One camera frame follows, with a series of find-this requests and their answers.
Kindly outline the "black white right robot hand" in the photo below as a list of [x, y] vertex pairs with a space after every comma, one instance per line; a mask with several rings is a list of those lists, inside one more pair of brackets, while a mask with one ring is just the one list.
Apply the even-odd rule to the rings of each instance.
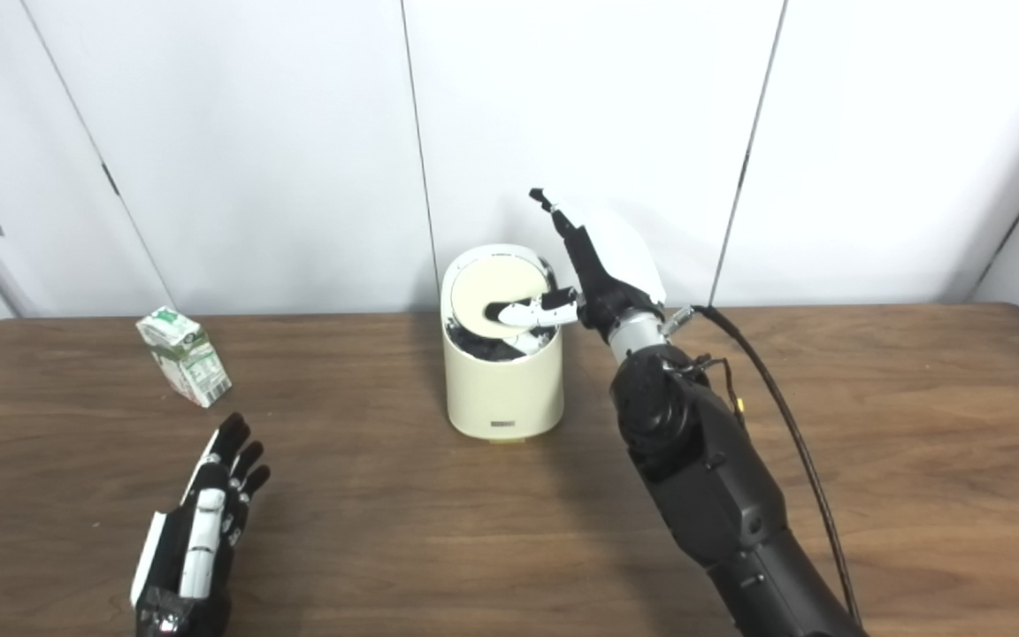
[[619, 364], [666, 343], [666, 291], [638, 231], [615, 213], [580, 210], [549, 188], [534, 187], [529, 197], [562, 238], [578, 285], [487, 303], [484, 319], [522, 330], [578, 322], [598, 332]]

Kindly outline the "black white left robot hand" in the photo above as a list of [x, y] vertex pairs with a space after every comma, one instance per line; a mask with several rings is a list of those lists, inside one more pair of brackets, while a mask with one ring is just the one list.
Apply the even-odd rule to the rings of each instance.
[[136, 636], [223, 636], [229, 580], [255, 494], [272, 476], [239, 412], [203, 448], [177, 508], [147, 528], [129, 600]]

